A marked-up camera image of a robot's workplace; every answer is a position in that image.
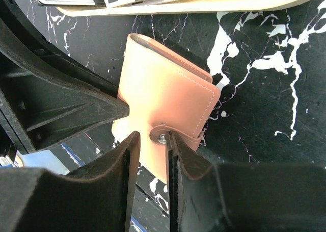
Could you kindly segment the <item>pink leather card holder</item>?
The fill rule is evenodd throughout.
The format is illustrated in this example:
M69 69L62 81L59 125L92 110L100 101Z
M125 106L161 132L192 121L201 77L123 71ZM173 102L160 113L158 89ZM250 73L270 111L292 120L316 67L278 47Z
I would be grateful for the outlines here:
M139 132L140 163L166 183L167 133L177 132L197 150L220 95L208 72L154 39L131 33L118 89L129 114L113 122L112 134L122 142L131 132Z

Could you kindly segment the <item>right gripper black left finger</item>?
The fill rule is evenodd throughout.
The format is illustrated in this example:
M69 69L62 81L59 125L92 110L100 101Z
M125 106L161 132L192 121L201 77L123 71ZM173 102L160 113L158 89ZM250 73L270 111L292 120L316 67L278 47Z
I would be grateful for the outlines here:
M1 231L128 231L140 134L66 174L1 169Z

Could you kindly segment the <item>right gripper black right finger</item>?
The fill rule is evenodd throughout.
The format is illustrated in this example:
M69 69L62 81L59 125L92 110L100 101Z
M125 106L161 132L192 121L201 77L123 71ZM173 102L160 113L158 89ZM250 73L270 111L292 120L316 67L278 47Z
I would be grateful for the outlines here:
M170 231L325 231L325 167L213 164L166 136Z

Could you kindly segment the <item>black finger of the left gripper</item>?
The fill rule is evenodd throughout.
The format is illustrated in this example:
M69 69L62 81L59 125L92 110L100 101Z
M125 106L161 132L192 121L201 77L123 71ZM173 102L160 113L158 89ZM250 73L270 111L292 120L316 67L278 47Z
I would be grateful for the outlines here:
M1 126L36 152L129 114L116 97L42 61L1 22Z
M48 42L27 19L15 0L1 0L1 20L29 51L55 70L92 85L113 97L117 96L117 86L90 71Z

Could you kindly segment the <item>beige wooden tray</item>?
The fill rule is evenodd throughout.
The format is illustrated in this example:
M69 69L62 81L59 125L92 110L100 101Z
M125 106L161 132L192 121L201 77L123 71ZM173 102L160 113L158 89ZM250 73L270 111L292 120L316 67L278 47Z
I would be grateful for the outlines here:
M116 8L94 7L57 7L71 17L81 16L123 16L151 14L183 14L183 13L214 13L274 11L301 5L310 0L183 0L159 5L139 5Z

